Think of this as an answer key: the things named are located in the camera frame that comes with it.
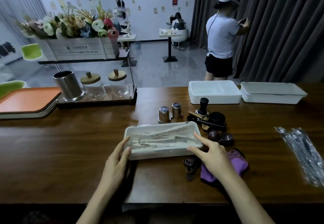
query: wooden countertop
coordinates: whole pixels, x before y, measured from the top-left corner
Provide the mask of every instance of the wooden countertop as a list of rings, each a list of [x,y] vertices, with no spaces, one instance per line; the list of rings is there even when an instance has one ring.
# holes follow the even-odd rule
[[[261,203],[324,203],[324,189],[306,184],[294,154],[274,126],[302,127],[324,156],[324,83],[299,85],[297,105],[209,105],[226,116],[235,147],[250,163],[243,179]],[[87,203],[106,159],[127,126],[157,123],[158,109],[192,105],[188,87],[139,88],[136,106],[55,109],[42,119],[0,121],[0,204]],[[139,161],[126,203],[227,203],[220,192],[186,180],[184,157]]]

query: dark curtain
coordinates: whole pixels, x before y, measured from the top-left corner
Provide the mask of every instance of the dark curtain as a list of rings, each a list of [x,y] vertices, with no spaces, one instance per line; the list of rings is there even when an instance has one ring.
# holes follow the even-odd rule
[[[216,0],[196,0],[192,39],[206,47],[205,24]],[[252,20],[237,37],[233,63],[242,81],[298,82],[312,66],[324,35],[324,0],[241,0],[236,19]]]

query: orange tray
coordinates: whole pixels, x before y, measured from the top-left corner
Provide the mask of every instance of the orange tray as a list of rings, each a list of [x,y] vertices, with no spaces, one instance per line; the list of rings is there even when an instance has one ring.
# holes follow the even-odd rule
[[[18,89],[0,100],[0,115],[42,112],[60,94],[58,87]]]

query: glass jar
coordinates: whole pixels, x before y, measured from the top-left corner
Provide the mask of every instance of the glass jar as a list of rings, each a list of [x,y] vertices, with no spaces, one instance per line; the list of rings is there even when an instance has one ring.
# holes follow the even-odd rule
[[[117,97],[122,97],[129,94],[129,82],[126,80],[126,72],[119,71],[118,69],[114,69],[108,75],[108,79],[110,81],[112,92]]]
[[[97,100],[106,95],[105,84],[100,80],[99,74],[92,74],[88,71],[80,81],[90,99]]]

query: person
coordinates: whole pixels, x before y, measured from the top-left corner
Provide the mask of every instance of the person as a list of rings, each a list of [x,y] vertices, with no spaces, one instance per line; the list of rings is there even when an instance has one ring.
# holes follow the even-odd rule
[[[127,11],[123,0],[117,0],[117,8],[112,13],[114,14],[114,26],[119,31],[119,34],[129,34],[130,22],[128,21]]]
[[[203,152],[193,146],[189,146],[188,150],[199,157],[209,172],[221,182],[231,198],[242,224],[274,224],[274,221],[253,196],[243,179],[236,173],[225,148],[217,142],[197,135],[195,132],[194,136],[202,144],[208,146],[209,151]],[[123,151],[128,140],[129,136],[122,140],[109,156],[100,183],[77,224],[99,223],[107,203],[123,180],[126,163],[131,153],[129,147]]]
[[[218,0],[214,6],[218,12],[206,24],[207,50],[205,60],[205,81],[227,80],[232,75],[232,60],[234,54],[234,39],[236,35],[249,32],[250,21],[246,19],[237,22],[231,18],[239,7],[241,0]]]
[[[175,15],[175,20],[172,21],[172,26],[171,28],[173,29],[178,29],[178,30],[184,30],[185,29],[185,26],[184,26],[184,21],[183,19],[181,18],[181,14],[179,12],[176,13]],[[178,42],[172,42],[173,43],[173,46],[174,47],[177,47],[178,46]]]

